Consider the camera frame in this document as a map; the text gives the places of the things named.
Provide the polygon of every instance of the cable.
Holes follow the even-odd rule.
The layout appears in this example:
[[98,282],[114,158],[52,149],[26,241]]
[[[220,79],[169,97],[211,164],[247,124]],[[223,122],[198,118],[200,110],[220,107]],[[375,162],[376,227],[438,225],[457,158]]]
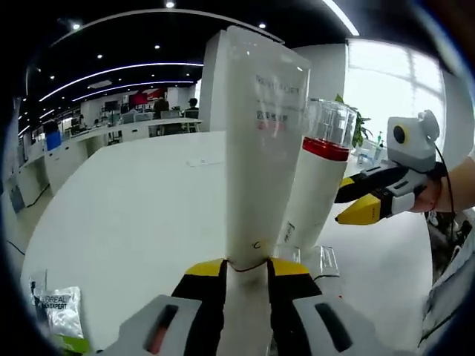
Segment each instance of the cable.
[[452,217],[451,217],[451,235],[450,235],[450,238],[452,239],[453,221],[455,220],[455,209],[453,208],[453,193],[452,193],[451,178],[448,175],[448,169],[447,169],[447,165],[445,164],[444,157],[442,156],[442,154],[440,153],[440,150],[437,148],[437,146],[435,144],[434,144],[434,147],[436,148],[436,151],[439,154],[440,159],[442,160],[442,164],[444,165],[445,172],[447,173],[448,193],[449,193],[449,196],[451,198],[451,214],[452,214]]
[[20,250],[18,247],[16,247],[16,245],[14,243],[12,243],[10,240],[7,240],[7,242],[9,244],[11,244],[14,248],[16,248],[18,250],[18,252],[24,256],[24,252],[22,250]]

